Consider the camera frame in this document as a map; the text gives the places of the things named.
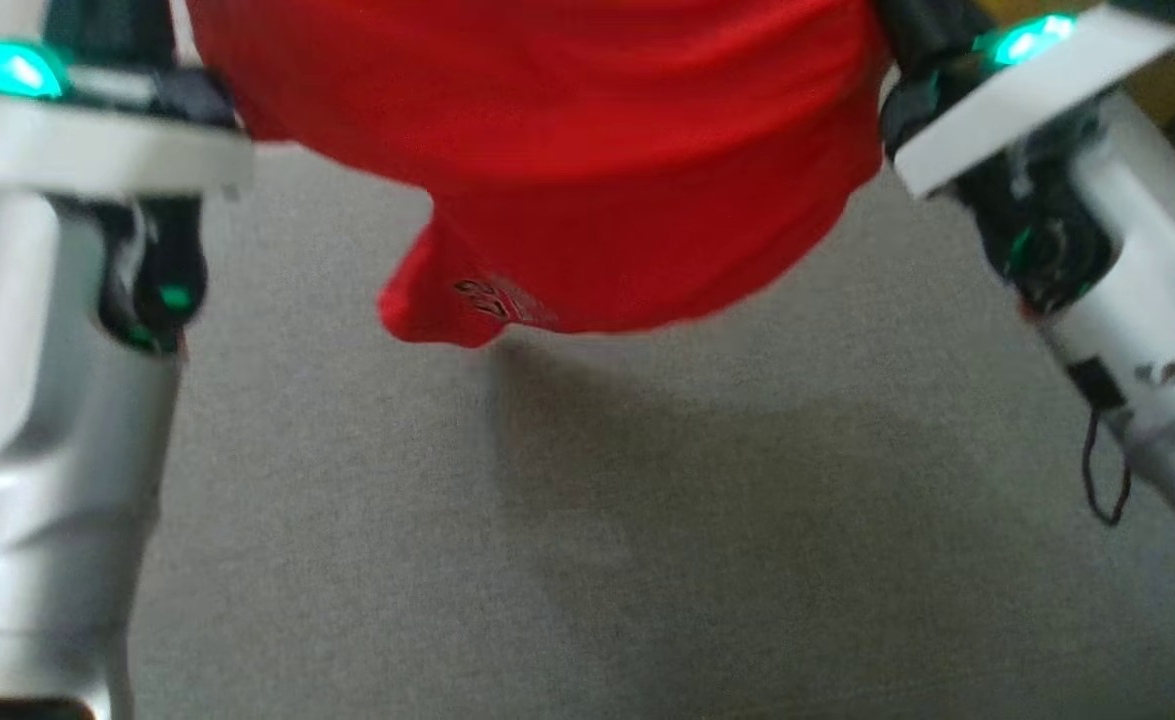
yellow object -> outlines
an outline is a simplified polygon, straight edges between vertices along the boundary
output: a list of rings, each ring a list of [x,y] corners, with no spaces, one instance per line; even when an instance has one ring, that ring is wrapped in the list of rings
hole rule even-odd
[[[1086,0],[980,0],[1002,23],[1055,12],[1080,12],[1096,5]],[[1146,113],[1159,123],[1175,117],[1175,54],[1139,73],[1128,83]]]

red fabric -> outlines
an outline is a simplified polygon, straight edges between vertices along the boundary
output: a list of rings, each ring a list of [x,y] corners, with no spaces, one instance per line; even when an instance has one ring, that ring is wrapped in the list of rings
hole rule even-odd
[[[867,0],[189,0],[250,132],[427,188],[407,341],[638,331],[785,272],[880,164]]]

red cloth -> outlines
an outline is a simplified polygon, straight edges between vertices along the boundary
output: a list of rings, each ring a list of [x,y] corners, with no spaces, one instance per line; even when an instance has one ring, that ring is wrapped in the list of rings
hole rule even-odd
[[[867,0],[189,0],[250,132],[427,188],[407,341],[626,332],[812,249],[880,167]]]

wire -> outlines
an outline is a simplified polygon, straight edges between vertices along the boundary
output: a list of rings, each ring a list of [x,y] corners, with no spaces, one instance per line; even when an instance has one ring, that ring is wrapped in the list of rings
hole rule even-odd
[[[1134,469],[1130,467],[1128,462],[1124,463],[1124,475],[1121,477],[1121,497],[1117,498],[1116,507],[1113,507],[1112,514],[1107,514],[1097,505],[1093,467],[1094,448],[1097,445],[1097,428],[1102,423],[1102,415],[1096,410],[1089,418],[1089,433],[1085,437],[1085,458],[1081,460],[1081,475],[1085,476],[1085,497],[1089,498],[1089,510],[1093,510],[1095,518],[1099,518],[1108,529],[1114,529],[1121,524],[1124,504],[1130,499],[1130,491],[1134,489]]]

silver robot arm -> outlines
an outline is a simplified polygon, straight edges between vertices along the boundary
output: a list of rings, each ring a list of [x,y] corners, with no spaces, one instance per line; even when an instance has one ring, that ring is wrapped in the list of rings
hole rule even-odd
[[[121,720],[200,200],[253,148],[166,0],[49,8],[0,42],[0,720]]]
[[[1132,472],[1175,510],[1175,150],[1123,92],[1175,51],[1175,0],[999,32],[967,0],[880,0],[904,80],[882,112],[919,197],[974,213],[991,264]],[[1100,519],[1085,460],[1087,498]],[[1126,486],[1130,471],[1126,471]]]

